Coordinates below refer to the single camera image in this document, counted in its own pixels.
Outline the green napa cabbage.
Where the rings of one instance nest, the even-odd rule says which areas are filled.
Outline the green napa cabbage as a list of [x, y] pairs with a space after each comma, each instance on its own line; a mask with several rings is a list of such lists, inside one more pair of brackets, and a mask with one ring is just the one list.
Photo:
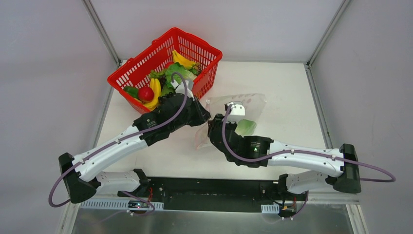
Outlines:
[[240, 136], [251, 136], [257, 127], [257, 123], [248, 119], [241, 119], [237, 123], [235, 133]]

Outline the clear zip top bag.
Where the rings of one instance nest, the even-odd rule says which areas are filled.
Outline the clear zip top bag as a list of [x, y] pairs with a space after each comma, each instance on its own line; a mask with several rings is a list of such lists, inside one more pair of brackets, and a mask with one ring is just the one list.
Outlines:
[[209, 97], [210, 104], [206, 104], [206, 109], [214, 117], [216, 114], [224, 114], [224, 105], [231, 101], [240, 101], [245, 107], [245, 117], [254, 122], [258, 122], [263, 109], [266, 105], [265, 94], [250, 93], [250, 94], [238, 94], [229, 96]]

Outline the red apple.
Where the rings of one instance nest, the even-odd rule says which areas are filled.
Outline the red apple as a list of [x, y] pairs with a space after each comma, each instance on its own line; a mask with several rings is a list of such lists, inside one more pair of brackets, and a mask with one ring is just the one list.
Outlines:
[[142, 103], [149, 103], [154, 99], [154, 91], [150, 87], [145, 86], [138, 90], [137, 96]]

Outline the red plastic shopping basket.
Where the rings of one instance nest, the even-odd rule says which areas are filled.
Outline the red plastic shopping basket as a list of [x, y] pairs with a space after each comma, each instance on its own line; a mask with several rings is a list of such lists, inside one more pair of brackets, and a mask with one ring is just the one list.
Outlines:
[[149, 112], [143, 104], [127, 94], [123, 88], [141, 88], [150, 83], [150, 71], [161, 71], [172, 63], [172, 51], [176, 50], [185, 58], [201, 64], [202, 72], [194, 80], [193, 94], [202, 98], [214, 85], [218, 63], [223, 53], [205, 40], [177, 27], [166, 31], [134, 58], [128, 59], [107, 81], [137, 112]]

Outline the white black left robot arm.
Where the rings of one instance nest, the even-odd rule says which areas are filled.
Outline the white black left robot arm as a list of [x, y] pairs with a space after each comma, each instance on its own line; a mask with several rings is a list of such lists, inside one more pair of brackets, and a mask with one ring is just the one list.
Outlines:
[[76, 204], [92, 198], [98, 192], [122, 193], [136, 197], [148, 193], [149, 185], [142, 170], [106, 173], [104, 170], [125, 156], [167, 139], [183, 126], [200, 126], [211, 117], [196, 97], [168, 94], [153, 111], [134, 120], [125, 131], [104, 143], [78, 155], [64, 153], [58, 161], [69, 202]]

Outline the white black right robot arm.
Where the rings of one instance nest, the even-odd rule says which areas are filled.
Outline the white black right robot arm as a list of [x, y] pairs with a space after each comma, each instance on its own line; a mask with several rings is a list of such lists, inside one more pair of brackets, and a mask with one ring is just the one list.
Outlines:
[[279, 176], [277, 195], [284, 200], [312, 189], [332, 186], [348, 194], [361, 192], [361, 179], [354, 145], [342, 144], [335, 149], [314, 149], [295, 146], [269, 137], [241, 136], [236, 123], [224, 122], [217, 114], [208, 121], [208, 137], [227, 161], [250, 168], [288, 166], [305, 169], [299, 174]]

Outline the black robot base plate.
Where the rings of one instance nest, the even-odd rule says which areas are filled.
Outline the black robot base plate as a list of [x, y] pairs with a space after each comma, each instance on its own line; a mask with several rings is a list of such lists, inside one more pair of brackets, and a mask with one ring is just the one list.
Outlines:
[[136, 197], [151, 195], [165, 210], [260, 213], [275, 201], [304, 201], [305, 194], [279, 191], [272, 180], [149, 177]]

